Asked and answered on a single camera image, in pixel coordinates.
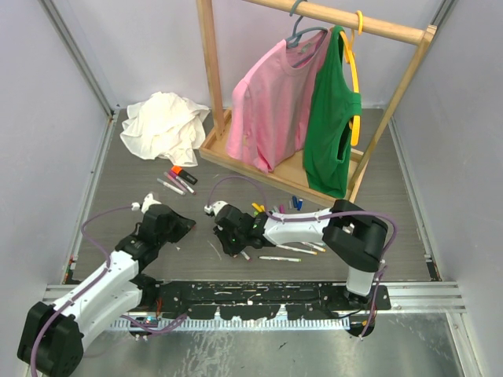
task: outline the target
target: green tank top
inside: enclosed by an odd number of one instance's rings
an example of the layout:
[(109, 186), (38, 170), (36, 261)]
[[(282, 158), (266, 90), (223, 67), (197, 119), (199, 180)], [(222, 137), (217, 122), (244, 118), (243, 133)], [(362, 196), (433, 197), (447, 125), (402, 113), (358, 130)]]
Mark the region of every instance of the green tank top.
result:
[(351, 159), (348, 122), (362, 114), (362, 97), (347, 87), (343, 76), (342, 30), (333, 28), (325, 62), (316, 75), (304, 146), (309, 187), (335, 198), (346, 195)]

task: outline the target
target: gray floor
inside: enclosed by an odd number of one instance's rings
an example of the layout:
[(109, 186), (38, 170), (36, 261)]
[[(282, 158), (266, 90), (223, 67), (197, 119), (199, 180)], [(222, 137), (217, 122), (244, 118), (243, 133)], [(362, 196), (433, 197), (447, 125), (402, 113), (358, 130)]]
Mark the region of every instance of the gray floor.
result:
[[(362, 115), (362, 135), (360, 149), (370, 140), (380, 117), (381, 110), (365, 110)], [(332, 252), (317, 256), (302, 255), (301, 263), (262, 261), (255, 258), (246, 262), (243, 258), (230, 258), (222, 253), (216, 236), (212, 233), (212, 220), (204, 215), (203, 207), (213, 185), (220, 179), (235, 175), (231, 170), (198, 158), (199, 166), (189, 168), (199, 179), (196, 196), (179, 196), (156, 182), (163, 172), (171, 168), (167, 160), (144, 161), (131, 155), (120, 140), (125, 111), (119, 115), (119, 122), (113, 139), (91, 208), (91, 214), (113, 207), (141, 201), (149, 192), (157, 192), (163, 203), (179, 214), (197, 221), (196, 228), (177, 245), (168, 244), (160, 256), (145, 273), (157, 279), (190, 280), (344, 280), (347, 267)], [(205, 122), (211, 127), (211, 117)], [(267, 194), (268, 205), (285, 206), (291, 196), (281, 190), (262, 185)], [(222, 184), (213, 200), (225, 200), (241, 210), (253, 211), (251, 203), (261, 203), (255, 188), (244, 181)], [(402, 173), (398, 164), (395, 147), (389, 131), (386, 130), (370, 160), (356, 203), (366, 210), (377, 210), (393, 216), (399, 225), (395, 244), (386, 254), (389, 265), (386, 280), (430, 280), (424, 261), (423, 244), (418, 238)], [(303, 211), (317, 210), (318, 206), (306, 203)], [(89, 226), (90, 233), (108, 249), (133, 231), (134, 223), (140, 221), (139, 213), (123, 212), (100, 218)], [(251, 249), (252, 257), (258, 255), (281, 255), (299, 257), (297, 253), (276, 249)], [(83, 279), (94, 271), (103, 258), (90, 243), (84, 241), (79, 250), (79, 259), (74, 271), (75, 279)]]
[(345, 331), (176, 331), (135, 342), (102, 333), (72, 374), (129, 377), (463, 376), (444, 314), (377, 317), (363, 341)]

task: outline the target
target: crumpled white towel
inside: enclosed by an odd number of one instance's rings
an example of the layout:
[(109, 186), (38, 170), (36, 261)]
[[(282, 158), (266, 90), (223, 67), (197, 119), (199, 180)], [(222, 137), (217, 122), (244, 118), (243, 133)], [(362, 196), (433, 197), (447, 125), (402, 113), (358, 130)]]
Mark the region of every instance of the crumpled white towel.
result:
[(141, 159), (169, 159), (180, 167), (195, 167), (193, 149), (203, 144), (203, 121), (209, 108), (174, 93), (154, 93), (127, 107), (120, 138)]

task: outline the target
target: wooden clothing rack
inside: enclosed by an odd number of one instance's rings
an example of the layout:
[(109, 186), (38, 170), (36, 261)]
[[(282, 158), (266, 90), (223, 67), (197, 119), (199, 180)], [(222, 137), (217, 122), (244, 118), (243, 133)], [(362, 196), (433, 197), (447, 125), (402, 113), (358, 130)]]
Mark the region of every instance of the wooden clothing rack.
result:
[[(214, 121), (213, 129), (200, 147), (201, 156), (213, 163), (228, 167), (231, 170), (235, 170), (258, 181), (262, 181), (279, 189), (291, 192), (301, 198), (311, 200), (323, 206), (332, 206), (334, 198), (309, 188), (306, 172), (303, 169), (303, 151), (298, 151), (295, 155), (279, 164), (273, 172), (268, 174), (264, 174), (255, 167), (242, 163), (236, 159), (232, 159), (227, 155), (226, 142), (228, 131), (230, 129), (232, 112), (229, 108), (224, 111), (222, 106), (222, 91), (220, 88), (220, 74), (218, 70), (218, 54), (215, 37), (215, 25), (213, 21), (212, 0), (196, 1), (197, 11), (199, 13), (201, 38), (203, 40), (207, 83), (210, 90), (211, 108), (213, 110), (212, 114)], [(295, 2), (294, 0), (244, 1), (283, 10), (285, 12), (290, 12)], [(356, 13), (344, 12), (342, 10), (329, 8), (312, 2), (299, 3), (295, 13), (300, 16), (358, 30), (358, 16)], [(394, 39), (396, 41), (409, 43), (417, 46), (417, 48), (409, 66), (403, 74), (402, 81), (398, 84), (393, 97), (384, 112), (383, 118), (381, 119), (369, 146), (364, 152), (360, 152), (356, 149), (351, 150), (351, 162), (346, 194), (346, 199), (351, 202), (354, 202), (356, 199), (356, 195), (358, 194), (358, 189), (362, 183), (362, 178), (370, 156), (372, 155), (377, 142), (390, 121), (391, 116), (395, 112), (398, 103), (402, 99), (407, 86), (423, 60), (423, 57), (435, 35), (436, 27), (430, 25), (426, 30), (421, 30), (364, 16), (362, 31)]]

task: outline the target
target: wall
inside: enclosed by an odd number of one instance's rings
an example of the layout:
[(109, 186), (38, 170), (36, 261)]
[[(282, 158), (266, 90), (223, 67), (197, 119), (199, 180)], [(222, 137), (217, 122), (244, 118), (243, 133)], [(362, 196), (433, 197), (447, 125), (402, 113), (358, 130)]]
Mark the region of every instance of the wall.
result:
[[(440, 0), (314, 0), (349, 12), (426, 28)], [(172, 91), (209, 104), (195, 0), (55, 0), (112, 106)], [(225, 104), (252, 65), (292, 33), (297, 16), (238, 0), (214, 0)], [(322, 25), (304, 19), (300, 30)], [(355, 45), (365, 105), (386, 104), (413, 47), (373, 35)]]
[(0, 375), (28, 309), (58, 283), (105, 113), (38, 2), (0, 5)]
[(457, 280), (487, 375), (503, 375), (503, 17), (458, 2), (396, 112), (444, 277)]

